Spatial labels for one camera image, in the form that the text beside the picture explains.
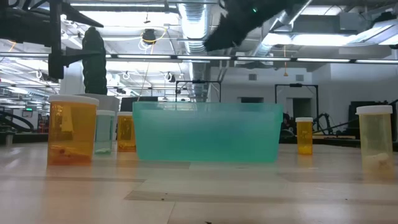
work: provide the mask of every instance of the clear plastic bottle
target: clear plastic bottle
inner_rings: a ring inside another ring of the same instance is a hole
[[[114,111],[98,110],[95,129],[95,154],[111,154]]]
[[[118,113],[118,152],[136,152],[132,112]]]
[[[361,131],[362,166],[367,172],[393,172],[392,106],[362,106],[356,109]]]
[[[312,155],[312,118],[296,118],[297,152],[300,155]]]
[[[90,165],[99,101],[73,95],[52,95],[47,165]]]

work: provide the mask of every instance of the fluorescent light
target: fluorescent light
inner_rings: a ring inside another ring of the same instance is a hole
[[[10,84],[17,84],[16,82],[13,82],[13,81],[11,81],[11,80],[7,80],[7,79],[5,79],[5,78],[0,78],[0,83],[2,83],[2,82],[4,82],[4,83],[10,83]]]
[[[0,57],[44,57],[47,58],[49,57],[48,54],[39,54],[39,53],[0,53]]]
[[[119,58],[133,58],[133,59],[170,59],[168,55],[118,55]]]
[[[71,6],[97,6],[97,7],[164,7],[164,4],[134,4],[134,3],[71,3]]]
[[[328,63],[348,63],[349,59],[327,59],[327,58],[298,58],[298,62],[328,62]]]
[[[139,93],[138,93],[138,92],[136,92],[136,91],[134,91],[134,90],[131,90],[131,92],[132,92],[133,94],[135,94],[136,96],[139,96]]]
[[[77,41],[74,37],[69,38],[70,42],[74,43],[76,46],[78,46],[79,48],[83,48],[82,44]]]
[[[231,60],[231,57],[227,56],[178,56],[178,59],[182,60]]]
[[[25,108],[25,106],[6,106],[4,105],[6,108]]]
[[[102,39],[105,41],[127,41],[141,39],[141,37],[103,37]]]
[[[330,34],[299,34],[293,38],[292,44],[306,46],[342,46],[352,39],[351,36]]]
[[[34,70],[47,70],[49,65],[42,60],[23,60],[17,59],[16,62],[20,65],[33,68]]]
[[[395,45],[395,44],[398,44],[398,34],[380,43],[380,45]]]
[[[8,87],[9,91],[13,93],[28,94],[28,91],[18,87]]]
[[[398,65],[398,60],[357,60],[356,63],[375,63],[375,64],[393,64]]]
[[[290,38],[289,35],[273,34],[273,33],[267,34],[266,38],[264,38],[264,40],[262,40],[261,42],[262,45],[277,45],[277,44],[289,45],[291,43],[292,39]]]
[[[274,58],[274,57],[238,57],[238,60],[263,61],[263,62],[289,62],[290,58]]]

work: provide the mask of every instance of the table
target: table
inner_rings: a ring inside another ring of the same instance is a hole
[[[2,223],[398,223],[398,184],[368,180],[360,150],[280,145],[275,164],[95,156],[47,167],[47,145],[0,147]]]

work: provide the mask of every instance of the wall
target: wall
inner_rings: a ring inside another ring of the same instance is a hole
[[[211,68],[212,80],[218,78],[218,68]],[[257,74],[256,81],[249,81],[248,75]],[[275,102],[275,84],[297,83],[295,75],[304,75],[303,84],[312,83],[312,73],[307,72],[305,68],[288,68],[289,76],[284,76],[285,70],[229,68],[222,84],[221,101],[223,103],[238,103],[239,97],[263,97],[264,102]],[[288,86],[278,86],[278,103],[284,106],[284,112],[293,115],[292,98],[313,98],[315,102],[315,89],[311,88],[290,88]],[[214,88],[208,92],[208,102],[218,102],[218,97]]]
[[[218,97],[214,94],[214,90],[210,90],[209,102],[218,102]],[[312,98],[313,94],[308,88],[290,88],[288,86],[278,86],[277,89],[278,104],[284,106],[284,112],[293,116],[292,98]],[[223,85],[221,92],[221,101],[223,103],[240,103],[239,97],[263,97],[265,103],[275,102],[274,86],[244,86],[244,85]]]
[[[329,64],[313,72],[313,82],[320,88],[320,111],[329,113],[336,124],[348,121],[351,101],[398,99],[397,65]]]

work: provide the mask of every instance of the pipe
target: pipe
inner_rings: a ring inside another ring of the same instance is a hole
[[[280,28],[282,26],[292,25],[294,23],[294,21],[298,18],[298,16],[301,15],[301,13],[303,13],[304,9],[311,2],[312,2],[312,0],[305,0],[299,6],[296,5],[296,6],[293,6],[289,10],[288,9],[283,10],[281,13],[279,13],[278,16],[275,16],[269,20],[269,22],[272,24],[271,28],[269,30],[274,30],[274,29]],[[264,39],[261,41],[261,43],[253,51],[252,56],[253,57],[264,57],[269,54],[272,47],[273,47],[273,45],[267,44],[267,35],[266,35],[264,37]]]
[[[186,39],[203,39],[208,35],[209,28],[209,9],[206,4],[178,4],[181,15],[181,28],[183,36]],[[185,49],[189,55],[206,55],[203,42],[187,41],[184,42]],[[209,65],[205,63],[189,63],[189,71],[191,80],[210,80],[208,72]],[[209,84],[192,85],[192,93],[195,95],[197,102],[206,101],[206,91]]]

